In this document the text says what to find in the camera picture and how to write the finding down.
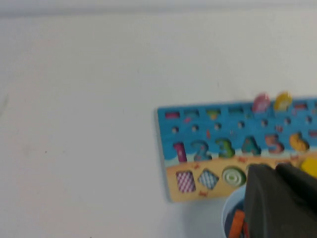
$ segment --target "sand illustration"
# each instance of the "sand illustration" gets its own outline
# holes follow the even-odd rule
[[[236,155],[230,159],[220,159],[213,157],[213,160],[210,161],[187,162],[170,166],[166,168],[170,197],[172,201],[180,202],[228,196],[238,188],[228,184],[228,182],[222,178],[223,171],[228,167],[237,168],[238,170],[242,171],[242,173],[246,174],[249,164],[267,164],[275,168],[278,163],[291,162],[294,166],[299,167],[307,157],[317,159],[317,151],[309,151],[307,153],[298,155],[288,154],[288,156],[285,156],[284,158],[281,156],[278,156],[278,158],[264,157],[263,155],[261,155],[261,157]],[[216,177],[218,177],[218,181],[213,189],[208,189],[199,182],[199,177],[205,170],[212,172]],[[195,191],[181,192],[179,190],[178,178],[176,177],[176,174],[179,172],[192,173],[196,187]]]

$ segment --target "white table surface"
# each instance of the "white table surface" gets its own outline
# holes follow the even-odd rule
[[[317,10],[0,19],[0,236],[219,238],[169,203],[159,106],[316,95]]]

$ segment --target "blue puzzle board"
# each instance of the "blue puzzle board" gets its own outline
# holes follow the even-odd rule
[[[274,101],[265,113],[253,113],[252,105],[253,102],[235,102],[158,109],[172,200],[229,195],[242,184],[234,187],[226,183],[225,168],[236,169],[232,173],[237,178],[228,176],[227,179],[245,182],[243,177],[250,163],[274,166],[278,161],[296,158],[299,163],[307,154],[317,155],[317,98],[295,99],[284,112],[274,111]],[[210,177],[212,181],[219,180],[213,189],[210,184],[200,189],[199,177],[206,171],[214,175],[214,179]],[[191,175],[184,175],[179,181],[181,176],[176,174],[181,172]]]

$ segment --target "number puzzle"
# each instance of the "number puzzle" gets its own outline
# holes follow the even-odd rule
[[[250,164],[290,162],[317,176],[317,98],[164,107],[158,123],[172,201],[228,196]]]

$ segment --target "green number 3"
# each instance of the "green number 3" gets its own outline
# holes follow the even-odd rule
[[[216,144],[220,146],[222,150],[219,153],[220,158],[231,158],[235,155],[235,150],[231,146],[231,142],[228,139],[220,138],[216,140]]]

